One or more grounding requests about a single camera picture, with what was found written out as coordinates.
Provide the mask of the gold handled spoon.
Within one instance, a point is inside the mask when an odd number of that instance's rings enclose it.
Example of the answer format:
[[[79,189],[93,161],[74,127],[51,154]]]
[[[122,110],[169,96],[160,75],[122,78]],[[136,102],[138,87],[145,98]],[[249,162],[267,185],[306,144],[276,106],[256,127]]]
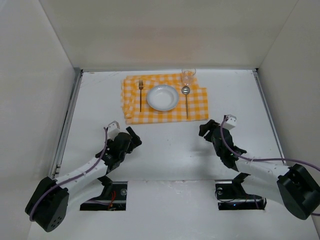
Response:
[[[189,118],[189,105],[188,105],[188,95],[191,89],[189,86],[185,85],[182,87],[181,92],[185,96],[185,108],[186,108],[186,117]]]

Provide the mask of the yellow checkered cloth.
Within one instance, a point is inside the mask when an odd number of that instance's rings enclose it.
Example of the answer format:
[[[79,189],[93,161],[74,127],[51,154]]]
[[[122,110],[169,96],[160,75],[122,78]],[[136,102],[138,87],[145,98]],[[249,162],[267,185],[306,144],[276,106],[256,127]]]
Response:
[[[208,94],[193,79],[182,93],[181,73],[128,75],[121,81],[121,104],[128,125],[203,121],[209,118]]]

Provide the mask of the white plate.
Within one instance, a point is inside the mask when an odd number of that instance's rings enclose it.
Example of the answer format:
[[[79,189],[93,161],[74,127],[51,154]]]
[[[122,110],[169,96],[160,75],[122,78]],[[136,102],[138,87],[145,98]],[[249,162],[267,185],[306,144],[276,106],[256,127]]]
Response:
[[[160,112],[173,110],[178,105],[179,100],[177,90],[166,84],[154,86],[147,92],[146,96],[148,105]]]

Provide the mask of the gold handled fork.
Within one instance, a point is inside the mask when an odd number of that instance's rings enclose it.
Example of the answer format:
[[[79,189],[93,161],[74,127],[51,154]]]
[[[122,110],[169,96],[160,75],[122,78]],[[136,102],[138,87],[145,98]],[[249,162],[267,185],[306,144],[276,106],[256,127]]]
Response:
[[[142,90],[144,89],[143,80],[140,79],[138,81],[138,88],[139,88],[139,112],[142,112]]]

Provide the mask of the clear plastic cup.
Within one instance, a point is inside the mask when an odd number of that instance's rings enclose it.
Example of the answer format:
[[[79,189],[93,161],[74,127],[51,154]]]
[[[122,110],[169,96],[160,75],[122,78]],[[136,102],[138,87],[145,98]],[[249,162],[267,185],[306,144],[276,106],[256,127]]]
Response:
[[[190,86],[195,79],[197,70],[195,68],[183,68],[181,70],[181,82],[184,86]]]

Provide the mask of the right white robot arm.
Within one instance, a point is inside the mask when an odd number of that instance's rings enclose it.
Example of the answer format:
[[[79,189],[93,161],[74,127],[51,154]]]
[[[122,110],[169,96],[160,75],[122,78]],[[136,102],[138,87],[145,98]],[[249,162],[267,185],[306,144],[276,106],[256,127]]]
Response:
[[[234,145],[230,130],[236,118],[226,115],[222,123],[209,120],[200,125],[199,136],[212,143],[225,167],[238,172],[233,179],[239,195],[259,196],[283,205],[293,216],[306,220],[320,206],[320,186],[306,169],[293,160],[293,166],[277,164],[278,158],[245,157],[246,150]]]

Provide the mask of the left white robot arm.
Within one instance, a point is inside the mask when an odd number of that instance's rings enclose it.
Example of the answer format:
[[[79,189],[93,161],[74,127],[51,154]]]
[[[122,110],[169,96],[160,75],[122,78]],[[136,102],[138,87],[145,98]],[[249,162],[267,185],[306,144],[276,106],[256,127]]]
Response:
[[[118,128],[109,131],[106,127],[104,132],[103,149],[85,165],[54,179],[47,176],[38,183],[25,213],[45,232],[56,229],[72,206],[80,207],[107,192],[113,183],[107,175],[142,144],[131,127],[127,127],[125,132]]]

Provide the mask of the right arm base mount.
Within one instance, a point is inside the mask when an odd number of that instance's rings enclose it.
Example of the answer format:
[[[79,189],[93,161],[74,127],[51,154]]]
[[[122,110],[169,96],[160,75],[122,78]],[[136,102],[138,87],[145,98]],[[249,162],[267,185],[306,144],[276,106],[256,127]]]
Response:
[[[247,194],[242,187],[246,173],[238,174],[234,179],[215,182],[214,195],[220,211],[264,210],[267,200],[264,197]]]

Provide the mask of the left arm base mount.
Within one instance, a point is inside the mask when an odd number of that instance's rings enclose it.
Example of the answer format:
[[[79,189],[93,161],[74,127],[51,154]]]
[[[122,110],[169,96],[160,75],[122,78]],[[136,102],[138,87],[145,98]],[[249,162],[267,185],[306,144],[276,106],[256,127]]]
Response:
[[[128,182],[113,181],[104,187],[100,196],[80,205],[80,211],[125,211],[127,207]]]

